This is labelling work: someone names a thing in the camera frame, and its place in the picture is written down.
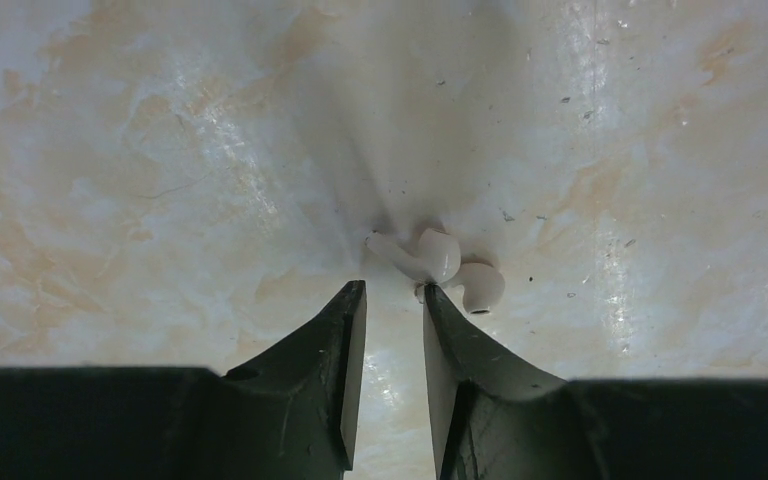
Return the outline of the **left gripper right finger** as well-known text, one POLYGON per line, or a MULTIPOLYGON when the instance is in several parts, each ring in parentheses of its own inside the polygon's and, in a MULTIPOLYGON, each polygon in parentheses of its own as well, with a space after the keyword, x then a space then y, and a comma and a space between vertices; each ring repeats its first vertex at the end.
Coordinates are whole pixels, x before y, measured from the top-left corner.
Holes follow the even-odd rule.
POLYGON ((424 289, 440 479, 768 479, 768 379, 564 380, 424 289))

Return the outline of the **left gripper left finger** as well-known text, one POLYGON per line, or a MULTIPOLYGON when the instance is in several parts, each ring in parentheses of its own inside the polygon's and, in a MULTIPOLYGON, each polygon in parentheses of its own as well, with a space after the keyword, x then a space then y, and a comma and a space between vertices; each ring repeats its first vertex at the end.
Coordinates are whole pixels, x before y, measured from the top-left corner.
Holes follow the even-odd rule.
POLYGON ((217 374, 0 368, 0 479, 340 479, 353 467, 366 285, 217 374))

